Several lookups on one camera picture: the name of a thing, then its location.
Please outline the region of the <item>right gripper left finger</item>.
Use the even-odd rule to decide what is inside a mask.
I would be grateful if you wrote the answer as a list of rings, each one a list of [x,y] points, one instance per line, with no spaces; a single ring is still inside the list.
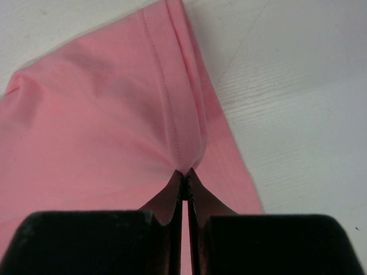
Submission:
[[[183,181],[174,172],[137,210],[29,215],[13,235],[1,273],[179,274]]]

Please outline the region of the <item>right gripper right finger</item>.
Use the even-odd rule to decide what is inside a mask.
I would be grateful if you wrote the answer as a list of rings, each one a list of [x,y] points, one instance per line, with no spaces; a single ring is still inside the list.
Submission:
[[[363,274],[342,226],[328,215],[240,215],[186,176],[193,274]]]

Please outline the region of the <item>pink t shirt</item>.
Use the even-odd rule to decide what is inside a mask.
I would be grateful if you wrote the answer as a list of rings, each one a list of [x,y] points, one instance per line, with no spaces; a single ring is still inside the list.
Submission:
[[[183,175],[240,215],[263,209],[181,1],[156,1],[15,72],[1,100],[1,261],[43,211],[137,210]]]

